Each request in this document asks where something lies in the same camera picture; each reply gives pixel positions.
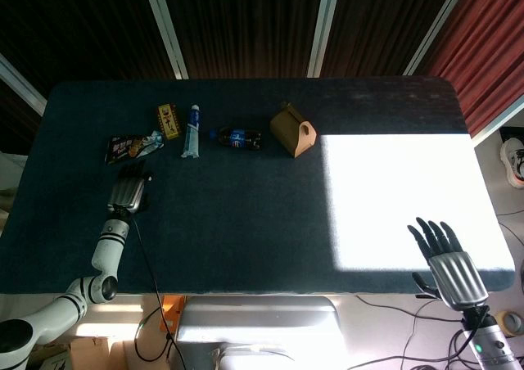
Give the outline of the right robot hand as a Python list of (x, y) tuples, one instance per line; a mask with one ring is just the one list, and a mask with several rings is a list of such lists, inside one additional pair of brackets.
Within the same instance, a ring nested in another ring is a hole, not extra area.
[(426, 260), (435, 285), (412, 273), (418, 289), (443, 301), (450, 309), (465, 312), (484, 305), (488, 291), (471, 256), (462, 248), (454, 230), (445, 222), (434, 223), (417, 217), (418, 226), (407, 229)]

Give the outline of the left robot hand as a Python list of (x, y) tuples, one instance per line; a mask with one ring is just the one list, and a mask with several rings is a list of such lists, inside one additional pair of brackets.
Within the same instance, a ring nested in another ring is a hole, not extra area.
[(147, 210), (150, 200), (146, 190), (151, 181), (152, 173), (145, 169), (144, 161), (125, 165), (111, 190), (107, 202), (108, 211), (136, 214)]

